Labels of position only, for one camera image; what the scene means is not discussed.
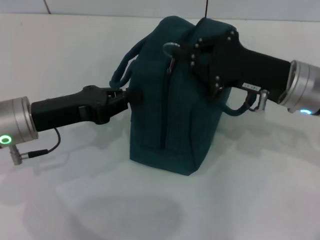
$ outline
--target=metal ring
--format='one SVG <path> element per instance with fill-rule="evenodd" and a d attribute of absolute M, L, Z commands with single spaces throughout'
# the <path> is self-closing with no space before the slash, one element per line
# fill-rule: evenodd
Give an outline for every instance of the metal ring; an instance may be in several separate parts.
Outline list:
<path fill-rule="evenodd" d="M 167 42 L 167 43 L 163 44 L 163 46 L 162 46 L 162 49 L 163 49 L 164 54 L 167 55 L 167 56 L 170 57 L 170 58 L 172 58 L 172 55 L 169 54 L 169 53 L 166 51 L 166 48 L 167 48 L 167 47 L 172 47 L 172 46 L 180 48 L 180 45 L 179 45 L 178 43 L 175 43 L 175 42 Z"/>

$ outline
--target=zipper pull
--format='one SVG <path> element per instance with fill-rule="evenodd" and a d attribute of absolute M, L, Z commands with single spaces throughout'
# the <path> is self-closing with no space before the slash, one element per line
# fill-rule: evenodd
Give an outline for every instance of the zipper pull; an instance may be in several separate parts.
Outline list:
<path fill-rule="evenodd" d="M 171 58 L 170 66 L 169 66 L 168 69 L 166 70 L 166 72 L 167 72 L 168 74 L 171 74 L 172 68 L 174 67 L 174 64 L 175 64 L 175 59 L 174 59 L 174 58 Z"/>

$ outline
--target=label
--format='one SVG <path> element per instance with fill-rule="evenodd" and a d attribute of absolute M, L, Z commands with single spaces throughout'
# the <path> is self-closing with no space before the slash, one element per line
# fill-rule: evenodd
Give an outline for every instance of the label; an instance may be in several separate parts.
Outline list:
<path fill-rule="evenodd" d="M 257 92 L 259 92 L 261 89 L 261 87 L 259 87 L 259 86 L 251 85 L 251 84 L 245 83 L 245 82 L 242 84 L 242 87 L 246 88 L 246 89 L 253 90 L 253 91 L 257 91 Z"/>

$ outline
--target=teal handbag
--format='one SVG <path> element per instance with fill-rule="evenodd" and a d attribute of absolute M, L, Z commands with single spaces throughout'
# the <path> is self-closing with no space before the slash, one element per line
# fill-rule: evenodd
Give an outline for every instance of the teal handbag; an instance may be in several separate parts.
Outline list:
<path fill-rule="evenodd" d="M 238 116 L 248 109 L 245 105 L 238 110 L 226 106 L 230 88 L 210 99 L 208 88 L 190 73 L 189 63 L 173 61 L 164 53 L 166 43 L 194 46 L 199 38 L 232 30 L 236 31 L 229 24 L 208 18 L 194 26 L 170 16 L 125 55 L 110 86 L 120 88 L 130 80 L 129 89 L 143 94 L 143 104 L 131 106 L 131 160 L 188 176 L 205 159 L 222 112 Z M 251 106 L 255 99 L 250 98 L 248 104 Z"/>

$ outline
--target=cable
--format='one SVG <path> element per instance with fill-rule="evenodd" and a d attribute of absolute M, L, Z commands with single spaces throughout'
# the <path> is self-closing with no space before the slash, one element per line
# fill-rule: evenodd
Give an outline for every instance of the cable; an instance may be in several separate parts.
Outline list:
<path fill-rule="evenodd" d="M 57 147 L 59 147 L 59 145 L 60 145 L 60 143 L 61 143 L 61 135 L 60 135 L 60 132 L 59 132 L 58 129 L 56 129 L 56 128 L 54 128 L 54 130 L 55 130 L 56 134 L 58 135 L 58 142 L 57 142 L 57 144 L 56 144 L 53 148 L 51 148 L 51 149 L 48 151 L 48 153 L 51 153 L 53 150 L 55 150 Z"/>
<path fill-rule="evenodd" d="M 39 157 L 39 156 L 42 156 L 42 155 L 46 155 L 46 154 L 49 154 L 51 153 L 53 150 L 55 150 L 61 143 L 61 135 L 58 131 L 58 129 L 54 128 L 57 136 L 58 136 L 58 142 L 57 144 L 51 148 L 50 150 L 48 149 L 43 149 L 43 150 L 38 150 L 38 151 L 29 151 L 29 152 L 26 152 L 26 153 L 22 153 L 20 156 L 24 156 L 24 155 L 27 155 L 27 157 L 23 157 L 22 159 L 32 159 L 32 158 L 35 158 L 35 157 Z"/>
<path fill-rule="evenodd" d="M 48 6 L 48 4 L 47 4 L 47 1 L 46 1 L 46 0 L 43 0 L 43 1 L 44 1 L 44 5 L 45 5 L 45 8 L 46 8 L 48 14 L 51 14 L 51 11 L 50 11 L 50 9 L 49 9 L 49 6 Z"/>
<path fill-rule="evenodd" d="M 206 0 L 206 4 L 205 4 L 205 14 L 204 14 L 204 17 L 205 17 L 205 18 L 207 18 L 208 2 L 209 2 L 209 0 Z"/>
<path fill-rule="evenodd" d="M 251 108 L 251 107 L 252 107 L 252 105 L 254 104 L 254 101 L 256 101 L 257 95 L 255 95 L 254 101 L 251 100 L 251 97 L 252 97 L 252 96 L 253 96 L 253 93 L 252 93 L 252 92 L 248 92 L 248 94 L 247 94 L 247 96 L 246 96 L 246 98 L 245 98 L 244 104 L 245 104 L 246 108 L 247 108 L 249 111 L 255 112 L 255 111 L 256 111 L 255 108 Z"/>

